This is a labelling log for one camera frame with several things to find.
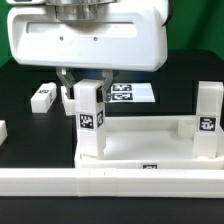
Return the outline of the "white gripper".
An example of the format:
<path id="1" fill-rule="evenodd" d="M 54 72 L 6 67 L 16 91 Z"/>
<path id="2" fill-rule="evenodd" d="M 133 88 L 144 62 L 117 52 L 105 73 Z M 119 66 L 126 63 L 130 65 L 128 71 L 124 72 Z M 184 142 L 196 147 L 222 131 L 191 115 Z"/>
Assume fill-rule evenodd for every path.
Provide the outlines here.
<path id="1" fill-rule="evenodd" d="M 166 6 L 106 6 L 95 21 L 60 21 L 50 6 L 14 7 L 7 18 L 14 59 L 25 65 L 53 66 L 69 99 L 72 68 L 103 69 L 97 102 L 111 100 L 113 71 L 155 71 L 167 59 Z"/>

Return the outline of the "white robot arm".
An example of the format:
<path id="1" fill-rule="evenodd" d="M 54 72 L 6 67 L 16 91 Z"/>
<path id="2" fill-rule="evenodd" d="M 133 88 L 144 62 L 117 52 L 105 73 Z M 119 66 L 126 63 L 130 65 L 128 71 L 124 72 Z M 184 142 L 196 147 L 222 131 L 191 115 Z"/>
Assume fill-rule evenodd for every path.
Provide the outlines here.
<path id="1" fill-rule="evenodd" d="M 52 66 L 69 98 L 70 68 L 156 71 L 167 60 L 170 0 L 6 0 L 9 46 L 20 64 Z"/>

